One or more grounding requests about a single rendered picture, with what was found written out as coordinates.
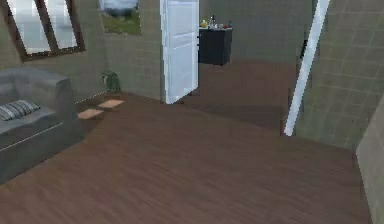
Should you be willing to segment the white room door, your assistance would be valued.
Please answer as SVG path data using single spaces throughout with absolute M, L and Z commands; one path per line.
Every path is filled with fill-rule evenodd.
M 160 0 L 165 103 L 198 87 L 199 0 Z

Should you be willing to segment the black cabinet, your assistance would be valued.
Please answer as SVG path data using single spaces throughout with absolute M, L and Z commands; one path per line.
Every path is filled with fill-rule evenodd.
M 232 28 L 199 30 L 198 62 L 223 66 L 230 61 Z

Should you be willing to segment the green house plant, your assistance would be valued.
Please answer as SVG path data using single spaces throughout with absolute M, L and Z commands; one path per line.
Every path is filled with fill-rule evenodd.
M 121 91 L 119 77 L 117 73 L 111 70 L 105 70 L 101 73 L 101 79 L 108 92 L 117 93 Z

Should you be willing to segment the framed landscape picture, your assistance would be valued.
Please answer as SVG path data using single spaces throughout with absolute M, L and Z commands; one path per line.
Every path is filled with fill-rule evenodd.
M 139 0 L 98 0 L 106 33 L 140 35 Z

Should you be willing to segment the white door seen edge-on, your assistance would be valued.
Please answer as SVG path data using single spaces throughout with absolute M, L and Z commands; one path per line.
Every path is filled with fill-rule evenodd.
M 316 2 L 315 13 L 312 18 L 307 44 L 301 60 L 298 78 L 295 84 L 289 113 L 284 127 L 284 134 L 288 137 L 291 137 L 294 133 L 296 121 L 299 115 L 307 81 L 311 72 L 330 2 L 331 0 L 317 0 Z

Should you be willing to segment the grey sofa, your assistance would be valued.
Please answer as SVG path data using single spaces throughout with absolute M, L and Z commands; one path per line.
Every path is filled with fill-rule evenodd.
M 84 138 L 69 78 L 31 67 L 0 70 L 0 106 L 17 100 L 40 109 L 0 119 L 0 184 Z

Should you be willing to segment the brown framed window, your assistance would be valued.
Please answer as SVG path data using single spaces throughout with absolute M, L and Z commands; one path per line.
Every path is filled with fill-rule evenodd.
M 0 12 L 22 62 L 86 50 L 75 0 L 0 0 Z

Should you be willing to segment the striped grey pillow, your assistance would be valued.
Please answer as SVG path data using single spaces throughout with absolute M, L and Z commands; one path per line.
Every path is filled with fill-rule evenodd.
M 0 119 L 10 121 L 27 116 L 40 109 L 40 106 L 26 100 L 17 100 L 0 105 Z

